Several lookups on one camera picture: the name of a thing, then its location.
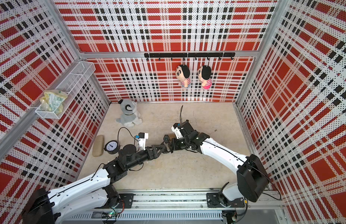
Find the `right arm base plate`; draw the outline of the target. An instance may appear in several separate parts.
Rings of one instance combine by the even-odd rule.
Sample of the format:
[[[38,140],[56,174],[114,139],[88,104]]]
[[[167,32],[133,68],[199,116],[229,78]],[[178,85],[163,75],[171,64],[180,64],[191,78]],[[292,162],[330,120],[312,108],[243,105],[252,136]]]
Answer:
[[[225,201],[219,198],[217,192],[207,193],[207,206],[208,208],[244,208],[245,203],[243,198],[237,198],[234,201]]]

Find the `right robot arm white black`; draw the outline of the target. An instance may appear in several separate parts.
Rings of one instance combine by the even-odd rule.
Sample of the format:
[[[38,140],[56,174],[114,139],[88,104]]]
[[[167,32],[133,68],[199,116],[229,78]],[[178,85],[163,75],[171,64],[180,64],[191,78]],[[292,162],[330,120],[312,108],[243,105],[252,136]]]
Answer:
[[[223,164],[236,175],[236,183],[226,183],[218,192],[218,199],[229,206],[236,199],[257,202],[269,184],[269,178],[261,160],[254,154],[239,154],[219,144],[208,134],[192,128],[188,120],[172,126],[176,138],[171,149],[189,150],[207,155]]]

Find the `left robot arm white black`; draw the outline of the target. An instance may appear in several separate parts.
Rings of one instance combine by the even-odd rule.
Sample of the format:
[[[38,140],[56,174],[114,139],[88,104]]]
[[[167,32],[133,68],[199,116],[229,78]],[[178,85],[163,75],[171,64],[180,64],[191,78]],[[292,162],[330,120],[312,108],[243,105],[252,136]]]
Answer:
[[[118,157],[99,166],[93,174],[56,189],[34,191],[21,212],[22,221],[24,224],[60,224],[83,211],[124,205],[113,184],[125,177],[131,168],[171,150],[167,143],[140,151],[132,144],[126,145]]]

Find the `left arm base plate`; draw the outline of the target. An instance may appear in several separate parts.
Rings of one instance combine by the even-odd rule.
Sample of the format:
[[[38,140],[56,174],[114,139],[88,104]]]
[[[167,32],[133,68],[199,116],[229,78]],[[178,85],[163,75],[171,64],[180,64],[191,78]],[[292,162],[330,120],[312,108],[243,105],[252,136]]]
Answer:
[[[107,202],[108,208],[114,209],[130,209],[132,208],[134,194],[119,194],[119,198],[109,199]]]

